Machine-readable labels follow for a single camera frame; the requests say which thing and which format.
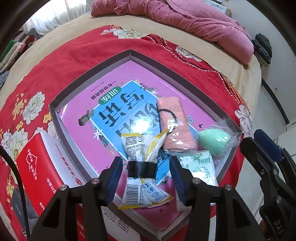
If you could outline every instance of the beige bed sheet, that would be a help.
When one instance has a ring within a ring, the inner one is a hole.
[[[0,108],[3,107],[7,97],[13,92],[20,80],[45,56],[62,44],[92,29],[111,24],[122,28],[132,28],[140,33],[157,34],[204,59],[230,79],[244,98],[251,113],[255,112],[261,84],[261,70],[254,55],[251,62],[247,66],[243,66],[221,48],[180,29],[143,17],[106,16],[93,18],[90,14],[82,15],[51,31],[39,39],[15,62],[0,91]]]

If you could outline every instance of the white and yellow plastic package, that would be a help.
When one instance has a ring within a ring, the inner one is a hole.
[[[123,146],[128,154],[128,178],[122,206],[119,209],[155,207],[174,197],[156,186],[158,151],[168,130],[156,136],[139,133],[122,134]]]

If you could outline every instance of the red floral blanket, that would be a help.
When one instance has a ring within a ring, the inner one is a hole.
[[[251,128],[251,115],[237,90],[208,63],[161,37],[131,29],[104,26],[71,40],[45,57],[18,84],[0,112],[1,145],[15,161],[36,131],[57,138],[49,103],[67,85],[104,60],[133,49],[167,66],[193,83],[215,101],[245,134]],[[236,186],[244,157],[239,148],[220,185]],[[0,162],[0,202],[19,240],[26,240],[11,205],[17,183],[6,162]],[[183,237],[186,228],[172,240]]]

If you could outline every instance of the green label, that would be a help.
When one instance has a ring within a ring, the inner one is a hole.
[[[111,100],[115,95],[120,93],[121,88],[119,86],[114,87],[110,91],[108,91],[106,94],[104,94],[100,99],[99,99],[99,104],[106,104],[109,100]]]

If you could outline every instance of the red logo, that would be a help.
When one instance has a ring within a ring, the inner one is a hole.
[[[34,179],[37,180],[37,173],[36,173],[37,156],[34,156],[31,153],[30,149],[28,149],[27,163],[29,164],[29,171],[32,172]]]
[[[75,181],[78,183],[78,185],[82,186],[82,182],[78,178],[75,178]]]

